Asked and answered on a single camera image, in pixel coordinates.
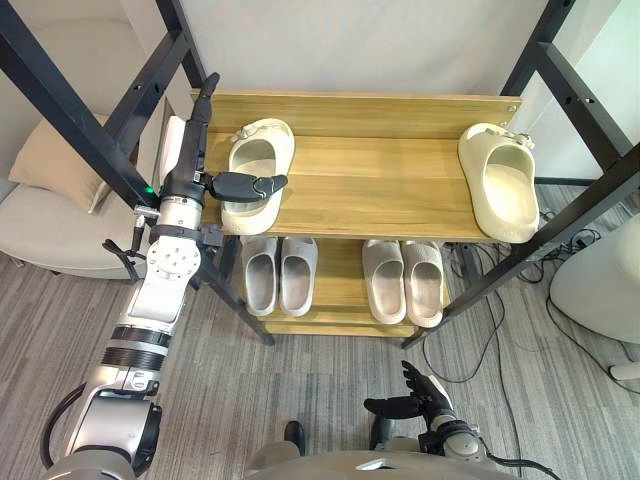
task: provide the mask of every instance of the metal bar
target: metal bar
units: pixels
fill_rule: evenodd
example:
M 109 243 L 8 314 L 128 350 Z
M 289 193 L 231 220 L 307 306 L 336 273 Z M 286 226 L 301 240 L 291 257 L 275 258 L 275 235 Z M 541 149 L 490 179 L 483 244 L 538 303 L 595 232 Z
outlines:
M 198 56 L 198 50 L 196 49 L 196 44 L 189 30 L 189 24 L 184 16 L 180 0 L 156 0 L 156 4 L 167 26 L 167 30 L 177 30 L 184 33 L 185 40 L 189 44 L 189 51 L 182 60 L 182 66 L 184 67 L 191 87 L 200 88 L 202 82 L 207 78 L 207 74 Z
M 531 51 L 538 42 L 552 42 L 556 34 L 562 27 L 562 24 L 569 15 L 571 7 L 575 3 L 574 0 L 549 0 L 545 7 L 540 20 L 536 24 L 531 36 L 527 41 L 520 58 L 513 67 L 513 71 L 500 95 L 520 96 L 527 86 L 535 67 L 531 61 Z
M 588 187 L 595 180 L 588 178 L 558 178 L 558 177 L 536 177 L 533 183 L 536 185 L 578 185 Z
M 473 252 L 468 243 L 457 243 L 456 254 L 462 267 L 462 276 L 465 277 L 469 284 L 473 284 L 480 278 L 480 272 L 476 266 L 476 259 L 473 256 Z
M 100 126 L 9 2 L 0 2 L 0 65 L 82 158 L 132 208 L 158 197 Z
M 105 123 L 125 155 L 131 154 L 188 50 L 183 33 L 167 32 Z
M 405 339 L 402 348 L 415 345 L 422 334 L 434 332 L 485 295 L 493 292 L 527 267 L 527 260 L 550 242 L 561 243 L 640 187 L 640 144 L 596 180 L 562 212 L 553 217 L 527 243 L 512 245 L 511 254 L 486 273 L 443 312 L 437 327 L 420 329 Z
M 228 282 L 236 263 L 236 252 L 238 251 L 238 236 L 225 236 L 225 243 L 222 249 L 222 257 L 220 257 L 220 272 Z
M 273 336 L 267 332 L 264 322 L 257 320 L 256 317 L 247 312 L 244 301 L 236 295 L 231 285 L 229 285 L 229 282 L 227 282 L 222 275 L 222 272 L 216 268 L 213 262 L 205 261 L 207 256 L 204 252 L 201 253 L 203 261 L 200 263 L 200 269 L 198 270 L 200 279 L 209 284 L 213 291 L 238 314 L 242 321 L 260 337 L 265 345 L 274 345 L 276 341 Z
M 611 168 L 633 144 L 554 45 L 539 43 L 532 55 L 538 73 L 600 167 Z

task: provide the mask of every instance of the cushion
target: cushion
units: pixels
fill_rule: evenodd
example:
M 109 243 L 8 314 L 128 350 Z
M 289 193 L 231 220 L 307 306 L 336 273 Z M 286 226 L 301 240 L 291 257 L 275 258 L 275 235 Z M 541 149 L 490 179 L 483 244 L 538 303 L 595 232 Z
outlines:
M 131 246 L 133 222 L 131 208 L 114 192 L 95 214 L 87 215 L 56 193 L 22 184 L 0 203 L 0 250 L 55 271 L 117 278 L 101 274 L 117 269 L 125 278 L 122 264 L 102 248 L 102 242 L 111 238 L 126 250 Z M 145 235 L 142 253 L 147 248 Z
M 107 121 L 104 115 L 94 116 L 100 124 Z M 44 118 L 18 153 L 9 180 L 51 190 L 87 213 L 109 192 L 106 182 Z

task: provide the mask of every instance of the floor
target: floor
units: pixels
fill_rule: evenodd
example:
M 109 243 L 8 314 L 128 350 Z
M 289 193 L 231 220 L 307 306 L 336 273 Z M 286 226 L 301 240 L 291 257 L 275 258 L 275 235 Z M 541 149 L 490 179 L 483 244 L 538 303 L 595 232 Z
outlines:
M 541 206 L 559 211 L 577 192 L 542 187 Z M 636 209 L 637 198 L 607 213 L 596 227 L 612 230 Z M 448 255 L 455 295 L 464 280 L 452 274 Z M 501 358 L 522 455 L 564 480 L 640 478 L 640 396 L 612 383 L 550 322 L 544 301 L 551 270 L 537 285 L 514 279 L 499 290 L 506 307 L 498 334 Z M 30 265 L 16 268 L 0 255 L 0 478 L 42 473 L 37 445 L 43 422 L 99 359 L 129 288 L 120 281 L 54 276 Z M 603 364 L 626 360 L 618 342 L 557 318 Z M 479 302 L 428 338 L 433 367 L 447 376 L 467 375 L 491 328 L 487 302 Z M 362 401 L 407 393 L 402 359 L 428 371 L 420 346 L 404 351 L 399 344 L 278 336 L 275 347 L 265 347 L 212 291 L 190 292 L 156 400 L 164 417 L 147 478 L 242 478 L 248 457 L 280 439 L 290 419 L 304 424 L 310 453 L 365 449 L 371 417 Z M 640 345 L 628 349 L 640 359 Z M 627 385 L 640 389 L 640 381 Z M 514 457 L 495 342 L 472 380 L 445 386 L 460 416 L 479 425 L 492 451 Z M 65 428 L 66 421 L 54 434 L 58 454 Z M 423 429 L 418 420 L 398 424 L 399 434 Z M 524 476 L 547 478 L 527 470 Z

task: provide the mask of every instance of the shoe rack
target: shoe rack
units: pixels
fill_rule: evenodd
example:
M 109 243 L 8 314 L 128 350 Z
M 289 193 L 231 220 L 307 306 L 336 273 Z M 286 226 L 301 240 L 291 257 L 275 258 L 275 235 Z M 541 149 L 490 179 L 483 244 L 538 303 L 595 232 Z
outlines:
M 370 314 L 362 243 L 489 241 L 473 215 L 457 141 L 474 123 L 508 122 L 519 105 L 517 97 L 497 96 L 215 94 L 207 171 L 227 169 L 230 137 L 256 119 L 280 118 L 296 135 L 289 183 L 267 234 L 317 240 L 316 287 L 308 314 L 292 318 L 276 309 L 259 317 L 267 331 L 411 336 L 416 327 L 408 318 L 382 325 Z M 203 221 L 221 224 L 216 201 L 208 199 Z

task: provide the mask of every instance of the white slipper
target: white slipper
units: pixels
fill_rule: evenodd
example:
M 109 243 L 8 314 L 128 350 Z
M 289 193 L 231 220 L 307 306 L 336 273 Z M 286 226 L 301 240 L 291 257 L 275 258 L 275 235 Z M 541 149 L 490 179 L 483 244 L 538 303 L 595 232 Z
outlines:
M 473 125 L 458 142 L 476 221 L 496 240 L 524 243 L 538 228 L 532 148 L 527 135 L 490 123 Z
M 276 306 L 277 237 L 241 237 L 242 272 L 247 292 L 247 311 L 257 317 L 269 315 Z
M 368 240 L 362 247 L 362 268 L 371 313 L 380 323 L 401 322 L 407 313 L 402 285 L 404 264 L 398 242 Z
M 280 308 L 292 317 L 311 308 L 318 264 L 318 245 L 313 238 L 285 237 L 280 267 Z
M 287 175 L 295 141 L 289 125 L 265 118 L 242 127 L 229 154 L 229 171 L 271 177 Z M 269 198 L 251 203 L 223 202 L 222 223 L 235 235 L 257 235 L 275 223 L 282 189 Z
M 440 250 L 434 242 L 403 242 L 402 258 L 409 318 L 420 327 L 433 328 L 442 320 L 444 301 Z

